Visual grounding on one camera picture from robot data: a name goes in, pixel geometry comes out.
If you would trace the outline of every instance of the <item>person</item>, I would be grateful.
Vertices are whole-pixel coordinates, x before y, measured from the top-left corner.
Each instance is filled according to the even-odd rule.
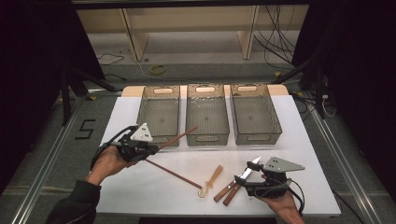
[[[116,147],[108,147],[101,153],[85,180],[78,180],[69,197],[60,200],[53,206],[46,223],[93,223],[102,188],[100,184],[108,176],[115,175],[122,169],[136,164],[137,161],[126,162]],[[287,191],[284,196],[279,198],[259,198],[259,200],[267,203],[286,223],[304,224],[290,192]]]

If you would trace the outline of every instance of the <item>tray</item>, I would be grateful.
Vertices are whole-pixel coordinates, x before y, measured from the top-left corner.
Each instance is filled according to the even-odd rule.
[[[147,86],[143,90],[142,101],[137,116],[137,124],[148,124],[153,141],[162,146],[178,136],[180,107],[179,86]],[[177,147],[178,141],[170,145]]]
[[[282,134],[268,87],[264,83],[231,85],[237,145],[274,145]]]
[[[230,126],[221,84],[190,84],[187,88],[186,130],[189,146],[226,146]]]

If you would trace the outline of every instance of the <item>knife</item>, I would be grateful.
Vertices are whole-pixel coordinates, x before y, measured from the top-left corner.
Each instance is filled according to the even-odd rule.
[[[256,159],[254,159],[252,162],[257,163],[257,162],[259,162],[260,158],[261,157],[258,157]],[[246,179],[250,175],[251,172],[252,172],[252,170],[247,168],[245,170],[245,172],[242,173],[239,177],[241,177],[242,179]],[[227,185],[227,187],[222,189],[213,199],[217,203],[222,197],[224,197],[225,194],[227,194],[228,191],[231,191],[230,194],[227,195],[226,199],[223,202],[223,204],[227,206],[230,203],[233,196],[236,194],[236,192],[240,189],[240,187],[241,186],[236,184],[235,180],[233,180],[229,185]]]

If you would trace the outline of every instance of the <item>table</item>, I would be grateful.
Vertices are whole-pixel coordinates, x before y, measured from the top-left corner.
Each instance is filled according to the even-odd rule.
[[[186,86],[181,86],[180,132],[184,132]],[[108,141],[126,125],[134,124],[143,87],[128,87],[117,100],[103,142]],[[233,140],[233,123],[229,98],[226,99],[230,121],[230,137],[226,147],[188,147],[186,138],[178,147],[167,147],[149,157],[169,170],[204,185],[218,165],[223,172],[205,198],[199,198],[198,188],[149,164],[139,162],[124,169],[102,183],[102,198],[97,206],[99,213],[131,214],[139,217],[272,217],[275,214],[263,202],[248,197],[240,189],[226,207],[213,197],[246,168],[246,162],[261,156],[260,163],[271,157],[292,161],[305,166],[305,170],[287,173],[303,188],[305,216],[338,216],[339,207],[320,167],[309,141],[300,115],[291,96],[282,85],[270,85],[269,90],[283,133],[274,146],[237,146]],[[254,172],[247,181],[262,181]],[[295,185],[291,188],[300,192]]]

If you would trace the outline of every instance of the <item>black mechanical device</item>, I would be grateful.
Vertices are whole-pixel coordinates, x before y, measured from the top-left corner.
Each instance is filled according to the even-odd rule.
[[[300,201],[299,212],[300,215],[302,214],[304,209],[303,191],[296,182],[286,177],[286,172],[303,170],[304,166],[273,157],[265,164],[248,161],[247,168],[253,171],[262,171],[265,178],[264,182],[247,182],[246,179],[237,175],[234,177],[236,184],[245,187],[248,196],[274,199],[283,196],[288,190]],[[303,199],[290,188],[292,182],[300,188]]]
[[[124,135],[120,140],[115,142],[114,140],[123,133]],[[120,153],[120,156],[127,162],[142,161],[148,156],[156,154],[160,150],[158,146],[149,144],[151,141],[152,137],[147,123],[142,124],[140,127],[137,125],[129,126],[117,133],[108,142],[103,143],[97,149],[92,158],[91,169],[95,165],[100,154],[110,146],[117,147],[117,151]]]

